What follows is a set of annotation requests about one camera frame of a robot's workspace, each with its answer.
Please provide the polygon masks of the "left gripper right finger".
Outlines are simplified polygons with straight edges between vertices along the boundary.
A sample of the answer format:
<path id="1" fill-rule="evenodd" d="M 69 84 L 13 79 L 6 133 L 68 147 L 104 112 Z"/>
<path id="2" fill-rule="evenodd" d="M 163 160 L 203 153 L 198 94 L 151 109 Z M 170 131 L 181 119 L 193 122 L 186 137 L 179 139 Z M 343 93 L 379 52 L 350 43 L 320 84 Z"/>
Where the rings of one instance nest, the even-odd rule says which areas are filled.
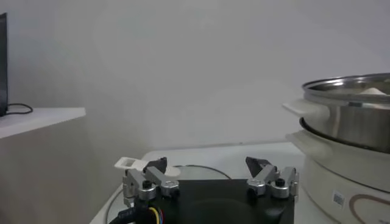
<path id="1" fill-rule="evenodd" d="M 267 193 L 276 199 L 296 199 L 299 194 L 299 173 L 295 167 L 278 170 L 266 159 L 247 156 L 246 165 L 251 178 L 246 181 L 251 198 L 260 198 Z"/>

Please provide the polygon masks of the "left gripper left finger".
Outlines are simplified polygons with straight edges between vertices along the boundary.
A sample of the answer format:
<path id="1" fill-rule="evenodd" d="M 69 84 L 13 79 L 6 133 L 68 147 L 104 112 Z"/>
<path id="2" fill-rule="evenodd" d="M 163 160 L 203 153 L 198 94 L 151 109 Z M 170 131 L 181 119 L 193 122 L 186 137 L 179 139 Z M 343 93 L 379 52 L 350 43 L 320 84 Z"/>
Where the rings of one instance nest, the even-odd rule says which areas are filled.
<path id="1" fill-rule="evenodd" d="M 165 157 L 154 161 L 123 157 L 122 170 L 122 194 L 128 207 L 136 200 L 150 202 L 158 197 L 176 199 L 180 195 L 180 170 L 168 166 Z"/>

